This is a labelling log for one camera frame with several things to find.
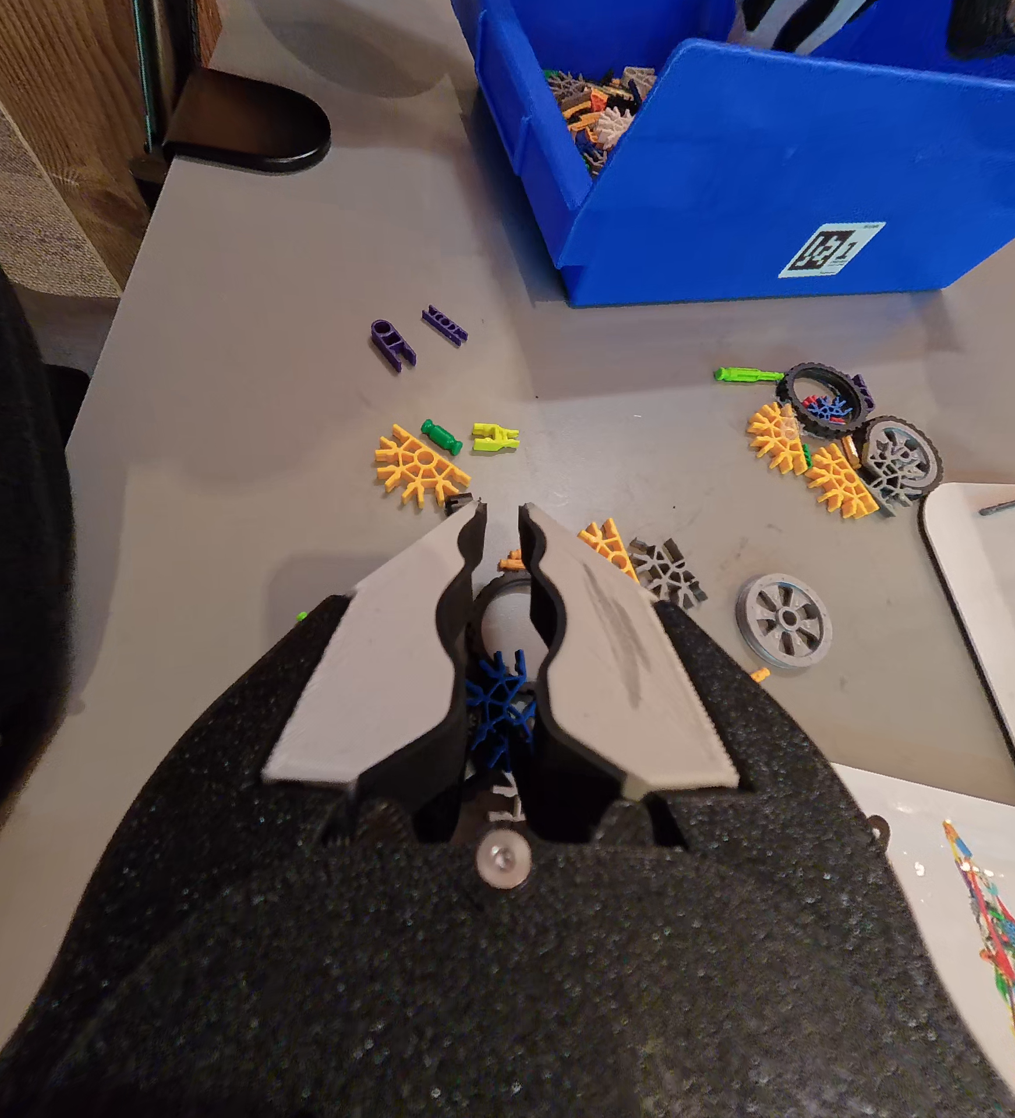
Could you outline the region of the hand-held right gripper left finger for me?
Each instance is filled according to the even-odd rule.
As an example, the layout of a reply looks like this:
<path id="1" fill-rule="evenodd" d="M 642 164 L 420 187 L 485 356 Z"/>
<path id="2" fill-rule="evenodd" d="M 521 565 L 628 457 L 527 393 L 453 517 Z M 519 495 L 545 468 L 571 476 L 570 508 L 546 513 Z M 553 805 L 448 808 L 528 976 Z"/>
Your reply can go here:
<path id="1" fill-rule="evenodd" d="M 343 612 L 263 765 L 279 792 L 335 795 L 336 831 L 374 804 L 448 842 L 467 762 L 466 629 L 484 502 L 465 502 L 336 598 Z"/>

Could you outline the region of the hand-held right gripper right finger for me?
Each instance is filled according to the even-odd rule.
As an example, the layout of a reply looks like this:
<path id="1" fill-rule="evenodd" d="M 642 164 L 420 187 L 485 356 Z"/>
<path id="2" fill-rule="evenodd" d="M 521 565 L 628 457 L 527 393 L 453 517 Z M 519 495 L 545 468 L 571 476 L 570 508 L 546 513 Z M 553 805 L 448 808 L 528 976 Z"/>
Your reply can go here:
<path id="1" fill-rule="evenodd" d="M 528 826 L 546 841 L 588 842 L 609 809 L 639 805 L 652 835 L 664 796 L 737 790 L 658 600 L 533 503 L 519 508 L 518 537 L 547 643 L 533 752 L 518 759 Z"/>

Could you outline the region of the blue plastic parts bin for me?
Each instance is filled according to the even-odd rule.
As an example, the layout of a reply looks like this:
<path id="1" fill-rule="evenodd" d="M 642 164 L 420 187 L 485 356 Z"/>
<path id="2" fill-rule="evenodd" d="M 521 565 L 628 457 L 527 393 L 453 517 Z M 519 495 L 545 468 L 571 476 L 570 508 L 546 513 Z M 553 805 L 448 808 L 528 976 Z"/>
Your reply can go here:
<path id="1" fill-rule="evenodd" d="M 736 2 L 453 2 L 570 303 L 933 291 L 1013 240 L 1015 55 L 882 2 L 810 55 L 732 45 Z M 627 66 L 591 179 L 543 70 Z"/>

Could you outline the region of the pile of toy building pieces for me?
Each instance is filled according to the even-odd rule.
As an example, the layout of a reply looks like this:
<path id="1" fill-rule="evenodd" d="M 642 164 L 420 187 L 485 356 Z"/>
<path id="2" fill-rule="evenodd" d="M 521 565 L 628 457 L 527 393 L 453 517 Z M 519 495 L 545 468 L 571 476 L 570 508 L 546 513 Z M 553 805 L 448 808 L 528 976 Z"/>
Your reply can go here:
<path id="1" fill-rule="evenodd" d="M 653 91 L 657 72 L 653 67 L 611 68 L 598 79 L 582 73 L 546 68 L 546 86 L 591 179 L 601 176 L 611 152 L 630 127 L 643 102 Z"/>

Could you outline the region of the dark grey fan connector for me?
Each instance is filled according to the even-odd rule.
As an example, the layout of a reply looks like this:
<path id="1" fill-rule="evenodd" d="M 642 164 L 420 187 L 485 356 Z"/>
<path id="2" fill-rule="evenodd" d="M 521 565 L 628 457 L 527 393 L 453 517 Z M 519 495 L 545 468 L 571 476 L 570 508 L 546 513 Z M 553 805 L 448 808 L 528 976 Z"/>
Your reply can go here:
<path id="1" fill-rule="evenodd" d="M 628 552 L 641 586 L 660 601 L 690 612 L 708 600 L 708 594 L 687 568 L 674 539 L 652 543 L 634 538 L 628 544 Z"/>

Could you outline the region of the grey spoked wheel hub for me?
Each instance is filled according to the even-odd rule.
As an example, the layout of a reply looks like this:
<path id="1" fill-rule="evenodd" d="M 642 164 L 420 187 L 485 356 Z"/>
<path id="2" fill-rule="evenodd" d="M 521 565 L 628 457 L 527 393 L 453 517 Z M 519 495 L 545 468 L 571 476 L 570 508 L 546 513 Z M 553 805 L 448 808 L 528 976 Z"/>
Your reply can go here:
<path id="1" fill-rule="evenodd" d="M 812 667 L 833 645 L 833 622 L 820 595 L 782 572 L 744 581 L 738 591 L 736 619 L 749 648 L 778 670 Z"/>

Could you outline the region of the blue snowflake connector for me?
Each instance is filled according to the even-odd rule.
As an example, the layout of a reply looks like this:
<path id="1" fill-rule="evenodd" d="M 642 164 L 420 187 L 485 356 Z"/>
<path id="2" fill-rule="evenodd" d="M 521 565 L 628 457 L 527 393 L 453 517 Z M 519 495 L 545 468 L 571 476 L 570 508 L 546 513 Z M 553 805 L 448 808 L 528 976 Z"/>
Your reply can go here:
<path id="1" fill-rule="evenodd" d="M 514 665 L 503 653 L 480 661 L 474 680 L 466 681 L 468 750 L 478 769 L 511 773 L 518 757 L 533 752 L 534 688 L 528 679 L 524 650 Z"/>

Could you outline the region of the yellow fan connector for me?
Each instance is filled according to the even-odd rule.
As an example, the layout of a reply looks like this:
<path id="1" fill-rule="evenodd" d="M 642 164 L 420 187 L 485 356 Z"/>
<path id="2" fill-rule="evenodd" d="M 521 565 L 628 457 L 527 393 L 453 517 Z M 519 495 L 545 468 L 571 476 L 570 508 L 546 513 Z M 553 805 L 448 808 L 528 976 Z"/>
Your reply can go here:
<path id="1" fill-rule="evenodd" d="M 415 500 L 419 509 L 427 496 L 445 506 L 448 498 L 461 496 L 472 484 L 467 473 L 398 424 L 380 437 L 374 468 L 377 481 L 388 493 L 401 490 L 402 503 Z"/>
<path id="2" fill-rule="evenodd" d="M 635 565 L 630 560 L 618 525 L 611 518 L 600 524 L 590 522 L 579 531 L 578 538 L 622 574 L 630 577 L 632 581 L 638 582 Z"/>
<path id="3" fill-rule="evenodd" d="M 878 500 L 838 444 L 812 452 L 805 479 L 808 489 L 817 493 L 818 503 L 828 512 L 838 513 L 843 520 L 861 520 L 879 511 Z"/>
<path id="4" fill-rule="evenodd" d="M 766 466 L 781 475 L 805 476 L 801 456 L 801 434 L 793 407 L 777 401 L 767 402 L 750 417 L 747 426 L 749 447 Z"/>

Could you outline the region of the large black rubber tire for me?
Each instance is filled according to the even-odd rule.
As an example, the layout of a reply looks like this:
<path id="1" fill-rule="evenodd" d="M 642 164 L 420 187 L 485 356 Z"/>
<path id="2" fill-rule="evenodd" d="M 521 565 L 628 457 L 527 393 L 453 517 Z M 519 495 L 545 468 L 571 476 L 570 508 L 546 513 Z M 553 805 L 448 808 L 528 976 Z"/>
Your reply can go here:
<path id="1" fill-rule="evenodd" d="M 508 667 L 524 656 L 524 675 L 533 681 L 546 659 L 547 643 L 532 620 L 532 578 L 524 570 L 500 574 L 476 594 L 465 629 L 469 664 L 493 664 L 496 653 Z"/>

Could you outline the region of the small black rubber tire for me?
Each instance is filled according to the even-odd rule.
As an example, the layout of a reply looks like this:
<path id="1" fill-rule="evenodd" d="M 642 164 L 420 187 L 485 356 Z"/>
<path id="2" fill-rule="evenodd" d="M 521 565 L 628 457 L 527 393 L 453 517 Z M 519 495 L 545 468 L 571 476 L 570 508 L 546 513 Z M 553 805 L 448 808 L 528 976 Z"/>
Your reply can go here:
<path id="1" fill-rule="evenodd" d="M 862 397 L 856 387 L 850 382 L 850 377 L 819 362 L 801 362 L 784 372 L 784 379 L 777 385 L 776 394 L 781 404 L 793 407 L 801 428 L 827 440 L 835 440 L 857 432 L 871 415 L 871 413 L 864 414 Z M 803 404 L 804 399 L 812 395 L 844 398 L 853 405 L 853 416 L 844 425 L 815 419 L 806 413 Z"/>

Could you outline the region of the grey snowflake connector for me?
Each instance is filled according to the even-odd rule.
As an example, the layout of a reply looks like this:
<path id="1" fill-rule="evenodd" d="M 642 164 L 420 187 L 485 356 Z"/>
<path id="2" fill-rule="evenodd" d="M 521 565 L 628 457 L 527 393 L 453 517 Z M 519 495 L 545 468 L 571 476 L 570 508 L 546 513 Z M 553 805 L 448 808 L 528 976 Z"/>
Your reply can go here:
<path id="1" fill-rule="evenodd" d="M 899 432 L 881 432 L 867 440 L 862 479 L 878 509 L 891 517 L 921 496 L 929 466 L 919 440 L 908 440 Z"/>

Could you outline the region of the grey wheel with tire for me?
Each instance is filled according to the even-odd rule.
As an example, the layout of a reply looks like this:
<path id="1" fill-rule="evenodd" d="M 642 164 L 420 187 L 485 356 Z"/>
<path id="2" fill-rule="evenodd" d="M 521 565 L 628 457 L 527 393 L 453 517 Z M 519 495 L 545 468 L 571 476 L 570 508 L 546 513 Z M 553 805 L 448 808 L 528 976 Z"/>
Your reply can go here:
<path id="1" fill-rule="evenodd" d="M 921 496 L 917 498 L 911 504 L 911 506 L 913 506 L 917 502 L 919 502 L 921 498 L 924 498 L 928 493 L 933 491 L 935 487 L 938 487 L 938 485 L 941 483 L 943 479 L 943 464 L 941 455 L 936 449 L 935 443 L 930 440 L 930 438 L 926 436 L 924 433 L 914 425 L 911 425 L 910 423 L 907 423 L 901 418 L 891 416 L 874 417 L 870 421 L 867 421 L 862 434 L 862 442 L 860 449 L 861 466 L 859 468 L 859 476 L 861 479 L 862 479 L 862 458 L 865 456 L 867 440 L 870 440 L 874 435 L 878 435 L 881 432 L 899 432 L 908 440 L 910 440 L 911 438 L 919 440 L 924 457 L 928 457 L 930 461 L 929 480 L 924 482 L 924 489 L 922 491 Z"/>

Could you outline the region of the printed toy set bag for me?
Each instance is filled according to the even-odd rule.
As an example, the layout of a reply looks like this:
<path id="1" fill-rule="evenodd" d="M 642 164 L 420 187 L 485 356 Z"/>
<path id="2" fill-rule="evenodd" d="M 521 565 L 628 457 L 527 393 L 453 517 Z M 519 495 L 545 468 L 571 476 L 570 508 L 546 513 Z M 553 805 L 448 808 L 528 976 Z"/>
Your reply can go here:
<path id="1" fill-rule="evenodd" d="M 1015 807 L 837 765 L 973 1036 L 1015 1092 Z"/>

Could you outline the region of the black desk clamp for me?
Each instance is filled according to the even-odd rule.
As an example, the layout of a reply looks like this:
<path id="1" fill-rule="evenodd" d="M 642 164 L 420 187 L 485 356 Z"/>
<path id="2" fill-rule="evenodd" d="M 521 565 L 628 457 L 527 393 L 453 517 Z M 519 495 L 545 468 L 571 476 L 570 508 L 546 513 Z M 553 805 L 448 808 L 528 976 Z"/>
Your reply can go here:
<path id="1" fill-rule="evenodd" d="M 167 159 L 285 176 L 316 165 L 331 144 L 331 122 L 306 95 L 200 67 L 184 82 L 163 151 Z"/>

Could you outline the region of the wooden partition panel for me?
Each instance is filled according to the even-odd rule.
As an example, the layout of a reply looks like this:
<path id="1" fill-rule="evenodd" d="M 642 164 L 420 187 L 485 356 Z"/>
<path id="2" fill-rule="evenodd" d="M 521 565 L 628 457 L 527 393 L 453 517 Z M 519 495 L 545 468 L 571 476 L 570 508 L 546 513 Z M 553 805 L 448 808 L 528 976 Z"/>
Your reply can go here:
<path id="1" fill-rule="evenodd" d="M 144 144 L 127 1 L 0 1 L 0 105 L 118 287 L 150 214 L 130 172 Z"/>

